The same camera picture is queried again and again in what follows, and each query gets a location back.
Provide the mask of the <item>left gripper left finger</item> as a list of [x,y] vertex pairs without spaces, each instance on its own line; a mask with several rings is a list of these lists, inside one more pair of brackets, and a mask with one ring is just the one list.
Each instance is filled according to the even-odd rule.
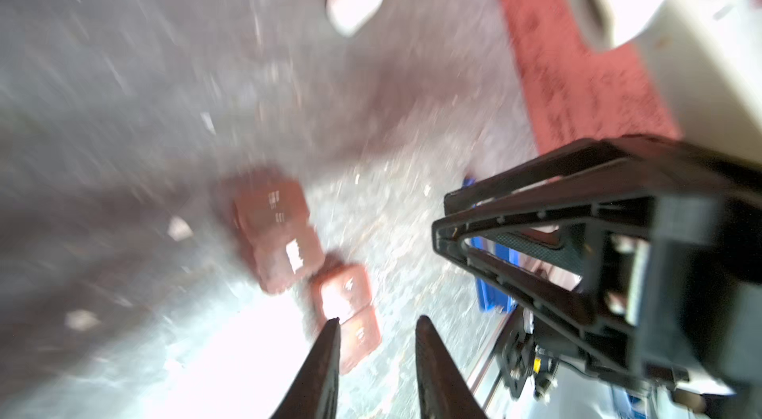
[[337,417],[340,365],[341,323],[335,318],[323,325],[309,355],[271,418]]

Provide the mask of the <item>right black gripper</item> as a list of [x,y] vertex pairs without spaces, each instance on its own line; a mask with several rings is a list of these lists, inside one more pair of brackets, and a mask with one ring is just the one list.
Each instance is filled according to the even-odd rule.
[[498,217],[432,225],[434,251],[516,300],[566,342],[598,361],[607,381],[637,392],[649,386],[717,385],[734,401],[761,398],[761,196],[756,192],[636,192],[606,203],[609,236],[634,238],[621,263],[631,282],[628,324],[598,297],[601,277],[579,291],[471,246],[487,238],[551,264],[584,261],[584,228],[562,228],[542,246]]

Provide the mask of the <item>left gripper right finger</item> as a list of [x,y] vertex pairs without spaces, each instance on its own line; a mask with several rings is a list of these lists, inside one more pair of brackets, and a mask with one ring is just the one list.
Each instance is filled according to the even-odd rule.
[[428,316],[416,324],[416,372],[422,418],[486,419]]

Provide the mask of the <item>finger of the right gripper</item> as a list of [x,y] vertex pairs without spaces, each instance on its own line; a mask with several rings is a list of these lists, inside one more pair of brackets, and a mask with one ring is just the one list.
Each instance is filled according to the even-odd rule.
[[758,223],[761,167],[656,135],[584,138],[444,198],[455,223]]

